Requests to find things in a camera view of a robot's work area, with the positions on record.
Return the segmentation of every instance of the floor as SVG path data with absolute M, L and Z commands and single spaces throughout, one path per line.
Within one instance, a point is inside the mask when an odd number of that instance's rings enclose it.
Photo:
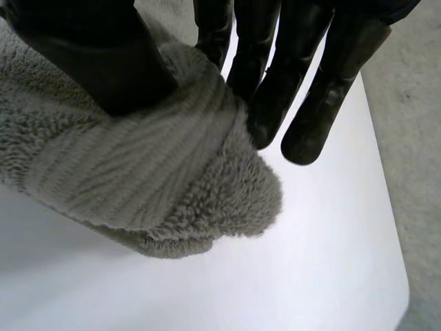
M 398 331 L 441 325 L 440 12 L 422 1 L 363 70 L 411 288 Z

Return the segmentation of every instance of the finger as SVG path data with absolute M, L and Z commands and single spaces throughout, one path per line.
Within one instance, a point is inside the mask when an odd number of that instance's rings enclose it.
M 357 74 L 390 33 L 378 19 L 336 10 L 309 94 L 282 140 L 287 160 L 307 165 L 320 156 Z
M 6 20 L 108 114 L 162 101 L 177 86 L 133 0 L 7 0 Z
M 196 48 L 221 70 L 232 33 L 231 0 L 193 0 L 193 4 L 198 26 Z
M 236 0 L 234 13 L 239 37 L 227 83 L 246 102 L 262 79 L 267 65 L 280 0 Z
M 283 0 L 276 53 L 249 107 L 247 126 L 256 148 L 276 136 L 331 19 L 331 9 L 311 0 Z

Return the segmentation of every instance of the white table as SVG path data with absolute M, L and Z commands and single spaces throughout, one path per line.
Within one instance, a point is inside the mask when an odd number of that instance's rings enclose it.
M 317 162 L 280 153 L 317 65 L 263 152 L 285 202 L 259 239 L 148 259 L 0 188 L 0 330 L 394 330 L 409 290 L 361 77 Z

